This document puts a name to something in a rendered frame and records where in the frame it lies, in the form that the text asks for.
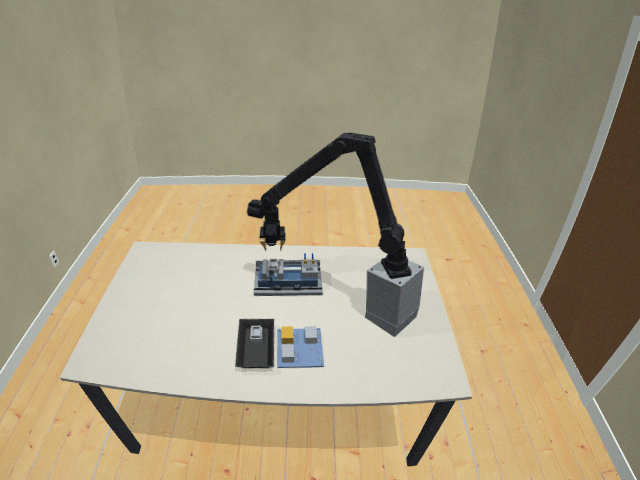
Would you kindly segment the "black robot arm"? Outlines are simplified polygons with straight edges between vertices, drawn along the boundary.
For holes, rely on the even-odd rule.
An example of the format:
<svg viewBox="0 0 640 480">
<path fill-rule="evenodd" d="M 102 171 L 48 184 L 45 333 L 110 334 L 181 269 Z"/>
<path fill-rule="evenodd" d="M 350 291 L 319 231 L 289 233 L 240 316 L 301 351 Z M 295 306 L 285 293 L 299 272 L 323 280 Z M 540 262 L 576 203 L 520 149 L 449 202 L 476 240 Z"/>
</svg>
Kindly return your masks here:
<svg viewBox="0 0 640 480">
<path fill-rule="evenodd" d="M 382 230 L 380 232 L 381 238 L 378 246 L 384 253 L 388 254 L 385 257 L 386 261 L 385 258 L 381 259 L 381 264 L 390 279 L 411 276 L 412 271 L 408 266 L 405 241 L 403 241 L 404 229 L 397 223 L 396 216 L 393 213 L 384 177 L 376 154 L 375 143 L 376 141 L 374 136 L 357 133 L 343 133 L 340 137 L 332 141 L 301 166 L 287 175 L 284 179 L 275 184 L 272 187 L 272 190 L 270 190 L 270 188 L 266 193 L 264 193 L 261 196 L 262 203 L 261 200 L 256 199 L 250 201 L 248 203 L 247 215 L 259 219 L 262 219 L 265 216 L 265 221 L 270 223 L 266 224 L 265 221 L 263 221 L 263 232 L 267 245 L 276 245 L 277 236 L 280 236 L 279 209 L 277 207 L 280 200 L 297 188 L 297 186 L 301 185 L 301 183 L 305 182 L 305 180 L 308 180 L 328 164 L 339 158 L 342 154 L 356 151 L 376 210 L 379 228 Z M 339 155 L 339 153 L 341 154 Z M 334 157 L 336 158 L 332 160 L 327 154 L 332 159 Z M 273 224 L 278 220 L 278 223 Z M 395 223 L 397 223 L 396 227 Z"/>
</svg>

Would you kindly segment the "yellow block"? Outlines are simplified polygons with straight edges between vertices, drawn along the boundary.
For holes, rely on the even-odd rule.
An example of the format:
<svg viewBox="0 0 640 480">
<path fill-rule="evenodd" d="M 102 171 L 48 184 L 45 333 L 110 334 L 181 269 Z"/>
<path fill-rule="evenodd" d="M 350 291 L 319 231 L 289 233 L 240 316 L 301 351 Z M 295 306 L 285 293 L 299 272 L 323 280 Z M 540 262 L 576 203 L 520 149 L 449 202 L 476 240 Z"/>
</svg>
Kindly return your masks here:
<svg viewBox="0 0 640 480">
<path fill-rule="evenodd" d="M 293 326 L 281 327 L 282 344 L 293 344 Z"/>
</svg>

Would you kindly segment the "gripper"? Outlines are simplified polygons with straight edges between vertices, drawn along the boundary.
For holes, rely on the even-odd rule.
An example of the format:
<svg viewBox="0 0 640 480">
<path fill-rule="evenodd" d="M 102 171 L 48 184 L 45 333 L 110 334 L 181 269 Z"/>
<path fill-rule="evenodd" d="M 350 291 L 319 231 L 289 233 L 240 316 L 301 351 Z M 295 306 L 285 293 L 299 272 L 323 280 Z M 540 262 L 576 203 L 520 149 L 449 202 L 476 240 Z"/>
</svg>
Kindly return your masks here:
<svg viewBox="0 0 640 480">
<path fill-rule="evenodd" d="M 265 236 L 264 236 L 264 232 L 263 232 L 263 227 L 260 227 L 260 236 L 259 237 L 260 237 L 259 238 L 259 242 L 261 243 L 261 245 L 266 250 L 266 243 L 264 242 Z M 277 241 L 280 241 L 280 251 L 281 251 L 282 250 L 282 246 L 284 245 L 284 243 L 286 241 L 286 232 L 285 232 L 285 227 L 284 226 L 280 226 L 280 236 L 277 236 Z"/>
</svg>

